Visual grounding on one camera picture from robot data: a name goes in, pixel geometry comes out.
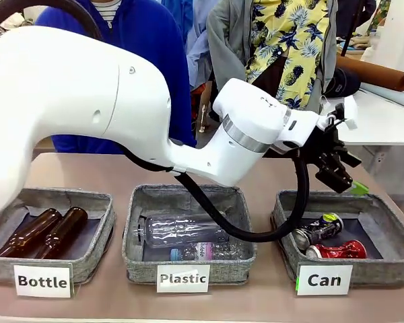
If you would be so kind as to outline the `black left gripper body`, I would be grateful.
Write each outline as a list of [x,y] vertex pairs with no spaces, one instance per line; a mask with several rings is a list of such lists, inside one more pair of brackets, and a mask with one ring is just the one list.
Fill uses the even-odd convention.
[[319,169],[327,167],[338,170],[341,168],[337,152],[339,148],[343,148],[343,143],[338,138],[337,129],[314,129],[308,138],[308,163]]

